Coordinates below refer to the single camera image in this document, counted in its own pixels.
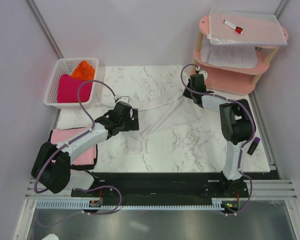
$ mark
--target basket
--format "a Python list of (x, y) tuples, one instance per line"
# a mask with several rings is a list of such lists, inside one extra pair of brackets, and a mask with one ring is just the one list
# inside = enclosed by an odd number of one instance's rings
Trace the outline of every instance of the basket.
[[(72, 72), (76, 69), (76, 67), (81, 63), (83, 60), (86, 60), (90, 66), (95, 69), (93, 79), (96, 80), (97, 78), (97, 70), (99, 66), (99, 60), (95, 57), (67, 57), (61, 58), (56, 61), (48, 87), (46, 89), (44, 95), (44, 104), (48, 106), (54, 106), (57, 109), (79, 109), (80, 105), (78, 102), (73, 103), (58, 103), (57, 96), (58, 96), (58, 88), (59, 88), (59, 80), (63, 74), (71, 75)], [(92, 103), (92, 98), (94, 95), (95, 90), (95, 82), (92, 83), (90, 98), (88, 101), (83, 102), (82, 105), (85, 108), (89, 108)]]

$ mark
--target pink shelf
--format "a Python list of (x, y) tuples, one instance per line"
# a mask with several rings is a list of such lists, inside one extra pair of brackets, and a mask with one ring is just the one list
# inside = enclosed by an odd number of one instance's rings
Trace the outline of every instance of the pink shelf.
[(268, 68), (270, 66), (269, 63), (268, 64), (264, 63), (266, 54), (263, 52), (260, 52), (258, 50), (256, 50), (256, 56), (258, 58), (258, 65), (256, 66), (256, 68), (236, 68), (236, 67), (226, 67), (226, 66), (214, 66), (209, 63), (201, 61), (201, 53), (200, 53), (200, 51), (196, 51), (196, 50), (193, 52), (193, 56), (194, 56), (195, 60), (197, 60), (197, 62), (200, 63), (201, 65), (211, 67), (211, 68), (233, 71), (233, 72), (242, 73), (242, 74), (249, 74), (249, 75), (263, 74), (268, 70)]
[[(199, 28), (200, 28), (200, 32), (205, 36), (207, 36), (210, 33), (209, 15), (206, 15), (203, 18), (201, 18), (201, 20), (199, 22)], [(284, 33), (285, 39), (288, 41), (289, 34), (283, 26), (282, 26), (282, 31)], [(277, 48), (277, 46), (258, 46), (258, 47), (264, 48), (264, 49), (275, 49), (275, 48)]]
[(207, 88), (237, 95), (247, 95), (256, 87), (250, 83), (253, 78), (251, 75), (201, 64), (200, 67), (208, 73), (208, 77), (205, 80)]

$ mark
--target pink towel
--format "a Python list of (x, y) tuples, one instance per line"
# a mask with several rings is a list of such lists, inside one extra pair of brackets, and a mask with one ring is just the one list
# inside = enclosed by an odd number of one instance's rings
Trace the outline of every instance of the pink towel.
[[(77, 103), (78, 102), (78, 88), (85, 81), (73, 78), (68, 74), (63, 74), (59, 80), (57, 101), (60, 104)], [(86, 83), (80, 90), (80, 100), (85, 103), (90, 98), (92, 89), (92, 82)]]
[[(54, 129), (51, 135), (50, 142), (52, 144), (57, 144), (63, 142), (73, 136), (81, 133), (85, 127), (83, 128), (74, 128), (74, 129)], [(94, 165), (94, 159), (97, 156), (96, 146), (89, 148), (86, 152), (82, 153), (77, 159), (74, 160), (72, 165)]]

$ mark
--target reflective floor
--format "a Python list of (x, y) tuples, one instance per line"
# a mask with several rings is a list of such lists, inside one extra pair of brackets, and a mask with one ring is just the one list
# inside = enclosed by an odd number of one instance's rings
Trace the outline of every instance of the reflective floor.
[[(36, 210), (49, 225), (78, 210)], [(78, 214), (50, 228), (32, 221), (28, 240), (55, 234), (60, 240), (295, 240), (284, 202), (249, 203), (237, 216), (209, 211), (122, 210), (110, 215)]]

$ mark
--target wall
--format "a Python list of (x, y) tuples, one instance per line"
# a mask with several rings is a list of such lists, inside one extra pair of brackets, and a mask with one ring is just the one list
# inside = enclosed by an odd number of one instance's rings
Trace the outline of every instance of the wall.
[(291, 179), (300, 200), (300, 0), (291, 1), (280, 17), (289, 32), (256, 87), (281, 174)]
[(280, 0), (34, 0), (65, 57), (101, 66), (184, 65), (212, 6), (273, 14)]
[(0, 0), (0, 240), (12, 239), (56, 110), (43, 104), (57, 57), (23, 0)]

